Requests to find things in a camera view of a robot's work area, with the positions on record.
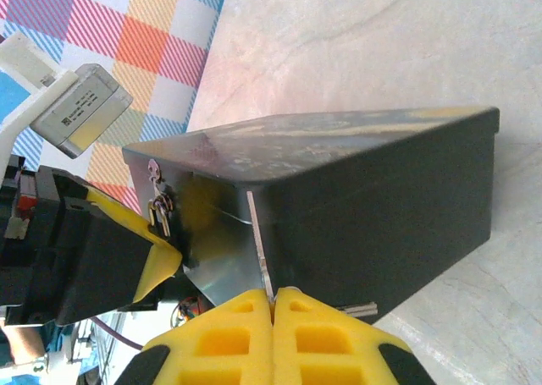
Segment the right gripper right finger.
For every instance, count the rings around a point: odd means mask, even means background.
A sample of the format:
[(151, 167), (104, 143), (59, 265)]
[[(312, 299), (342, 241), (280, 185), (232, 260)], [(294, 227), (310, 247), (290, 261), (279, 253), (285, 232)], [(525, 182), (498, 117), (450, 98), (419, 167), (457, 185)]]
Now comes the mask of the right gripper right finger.
[(275, 384), (433, 384), (400, 338), (297, 289), (274, 305)]

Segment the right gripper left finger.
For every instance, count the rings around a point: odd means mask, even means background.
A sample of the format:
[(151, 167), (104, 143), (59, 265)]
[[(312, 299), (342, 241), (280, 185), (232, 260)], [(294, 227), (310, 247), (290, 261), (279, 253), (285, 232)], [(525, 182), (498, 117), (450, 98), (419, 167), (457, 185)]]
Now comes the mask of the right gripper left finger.
[(268, 297), (251, 289), (150, 340), (117, 384), (270, 384)]

